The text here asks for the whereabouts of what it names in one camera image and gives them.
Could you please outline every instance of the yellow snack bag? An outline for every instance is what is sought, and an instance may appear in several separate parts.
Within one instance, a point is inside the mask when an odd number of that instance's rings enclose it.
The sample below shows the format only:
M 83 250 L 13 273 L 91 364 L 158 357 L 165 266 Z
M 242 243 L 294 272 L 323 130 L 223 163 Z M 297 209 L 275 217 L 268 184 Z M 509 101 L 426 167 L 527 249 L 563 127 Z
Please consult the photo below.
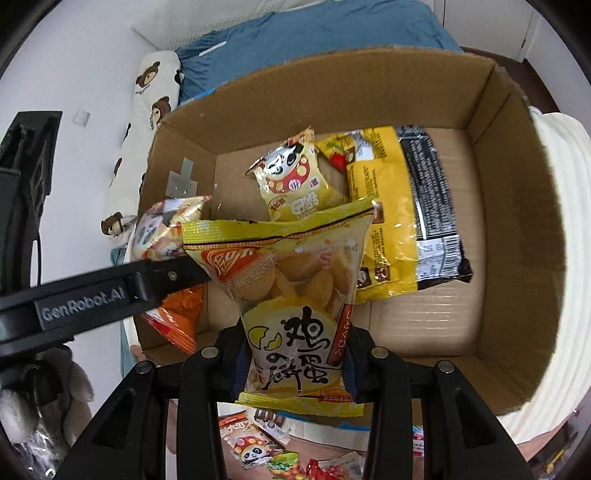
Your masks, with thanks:
M 350 132 L 355 156 L 347 165 L 352 199 L 377 196 L 356 302 L 417 289 L 417 231 L 406 160 L 392 127 Z
M 445 173 L 424 128 L 366 128 L 318 148 L 329 160 L 346 159 L 352 199 L 378 197 L 357 303 L 470 281 Z
M 362 403 L 353 402 L 342 380 L 339 387 L 301 397 L 275 398 L 261 393 L 241 392 L 237 403 L 247 407 L 289 411 L 296 415 L 323 417 L 362 417 L 364 407 Z
M 371 199 L 296 222 L 200 220 L 185 251 L 237 302 L 255 367 L 251 393 L 340 386 Z
M 298 220 L 345 202 L 320 172 L 311 127 L 257 160 L 249 173 L 256 177 L 272 221 Z

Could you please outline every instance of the bear print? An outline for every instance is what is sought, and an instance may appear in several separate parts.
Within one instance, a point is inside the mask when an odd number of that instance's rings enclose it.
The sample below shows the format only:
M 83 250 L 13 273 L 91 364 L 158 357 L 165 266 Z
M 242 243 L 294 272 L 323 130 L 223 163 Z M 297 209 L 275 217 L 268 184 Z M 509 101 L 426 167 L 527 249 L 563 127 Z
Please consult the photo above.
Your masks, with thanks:
M 129 129 L 131 128 L 131 123 L 127 124 L 127 130 L 125 131 L 125 136 L 123 137 L 123 141 L 125 141 L 125 139 L 127 138 L 127 135 L 129 135 Z
M 139 85 L 140 88 L 147 86 L 158 74 L 158 67 L 160 67 L 160 62 L 155 61 L 151 67 L 145 69 L 145 72 L 143 72 L 142 75 L 137 78 L 135 84 Z
M 119 160 L 117 160 L 117 163 L 115 164 L 115 169 L 113 170 L 113 179 L 111 180 L 111 184 L 109 185 L 109 187 L 111 185 L 113 185 L 113 181 L 114 181 L 115 177 L 117 176 L 117 172 L 119 171 L 119 167 L 121 166 L 121 162 L 123 162 L 123 158 L 120 158 Z
M 174 81 L 177 82 L 179 85 L 183 81 L 182 73 L 180 70 L 177 70 L 177 73 L 174 74 Z
M 123 231 L 121 212 L 115 212 L 100 223 L 100 229 L 105 235 L 119 235 Z
M 152 105 L 152 119 L 156 126 L 160 124 L 160 121 L 165 117 L 165 115 L 168 115 L 171 112 L 172 109 L 170 108 L 169 101 L 170 98 L 166 96 L 162 97 L 160 100 L 155 101 Z

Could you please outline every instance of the white cabinet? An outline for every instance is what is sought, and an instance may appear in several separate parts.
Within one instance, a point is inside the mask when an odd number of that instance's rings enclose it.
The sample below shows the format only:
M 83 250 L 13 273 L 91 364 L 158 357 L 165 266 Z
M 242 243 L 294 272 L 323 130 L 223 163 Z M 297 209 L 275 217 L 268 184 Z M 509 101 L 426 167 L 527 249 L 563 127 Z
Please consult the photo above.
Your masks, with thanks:
M 527 0 L 443 1 L 443 26 L 462 47 L 517 59 L 529 40 L 535 12 Z

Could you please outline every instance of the floor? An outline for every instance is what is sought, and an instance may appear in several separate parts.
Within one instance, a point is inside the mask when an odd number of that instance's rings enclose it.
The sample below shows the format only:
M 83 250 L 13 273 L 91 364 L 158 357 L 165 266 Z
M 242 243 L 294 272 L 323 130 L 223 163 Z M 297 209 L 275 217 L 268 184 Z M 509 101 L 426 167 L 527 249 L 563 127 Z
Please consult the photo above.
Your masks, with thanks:
M 530 104 L 538 108 L 542 113 L 560 112 L 544 82 L 538 77 L 538 74 L 527 60 L 518 62 L 487 51 L 472 48 L 464 48 L 464 50 L 495 60 L 519 84 L 526 97 L 530 100 Z

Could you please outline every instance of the barcode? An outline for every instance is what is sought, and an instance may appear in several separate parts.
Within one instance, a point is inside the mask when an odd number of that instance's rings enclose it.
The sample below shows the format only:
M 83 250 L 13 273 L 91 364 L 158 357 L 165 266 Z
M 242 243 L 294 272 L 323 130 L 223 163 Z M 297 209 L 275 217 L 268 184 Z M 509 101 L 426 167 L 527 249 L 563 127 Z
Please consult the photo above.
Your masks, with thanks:
M 462 261 L 462 254 L 460 252 L 460 236 L 451 235 L 443 238 L 443 245 L 445 247 L 445 255 L 443 266 L 439 272 L 441 278 L 455 277 L 457 275 L 457 268 Z

